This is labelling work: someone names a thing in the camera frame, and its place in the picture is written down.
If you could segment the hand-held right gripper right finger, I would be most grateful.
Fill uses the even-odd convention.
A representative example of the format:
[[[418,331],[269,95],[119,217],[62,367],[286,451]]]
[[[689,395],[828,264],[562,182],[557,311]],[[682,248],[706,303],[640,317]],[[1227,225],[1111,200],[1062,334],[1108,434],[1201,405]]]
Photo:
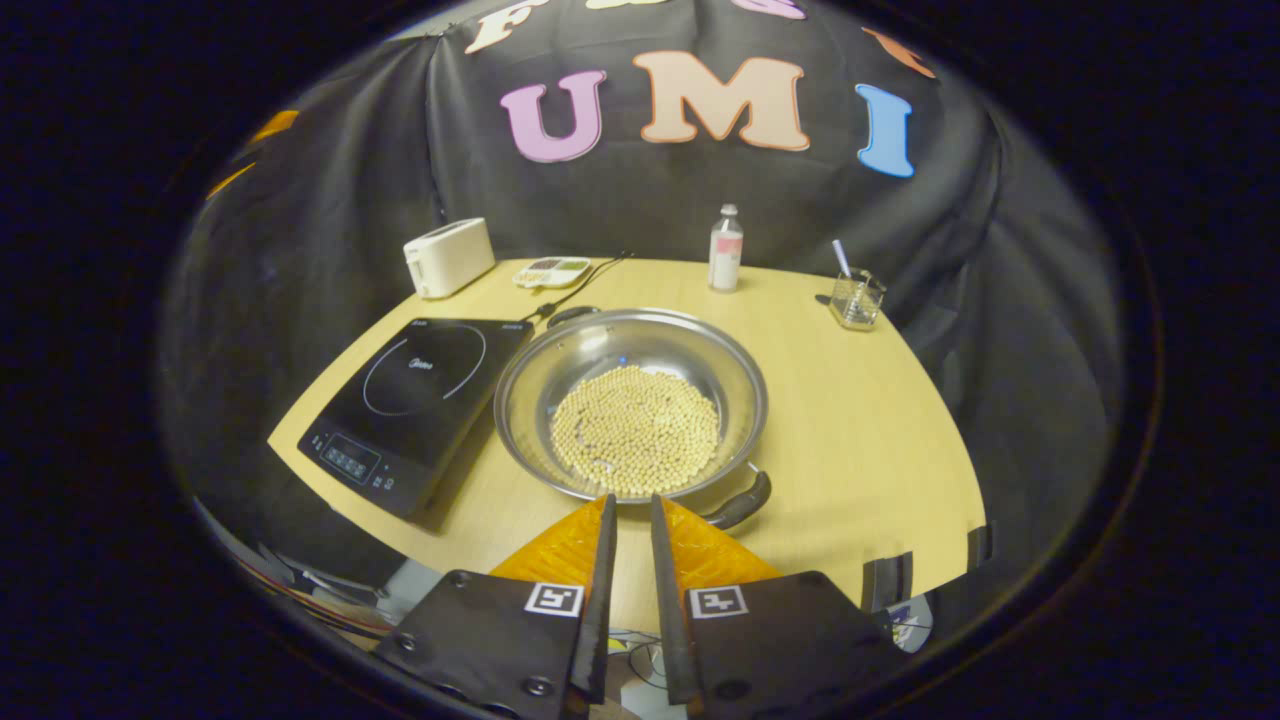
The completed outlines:
[[[650,510],[666,688],[691,719],[837,719],[905,669],[824,573],[777,571],[660,496]]]

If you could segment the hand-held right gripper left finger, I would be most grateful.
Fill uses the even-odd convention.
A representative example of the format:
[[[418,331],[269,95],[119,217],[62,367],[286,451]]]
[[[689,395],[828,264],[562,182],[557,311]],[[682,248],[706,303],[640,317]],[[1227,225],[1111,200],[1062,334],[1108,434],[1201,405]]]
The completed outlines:
[[[398,674],[492,719],[585,719],[605,696],[618,529],[607,495],[490,571],[448,571],[378,644]]]

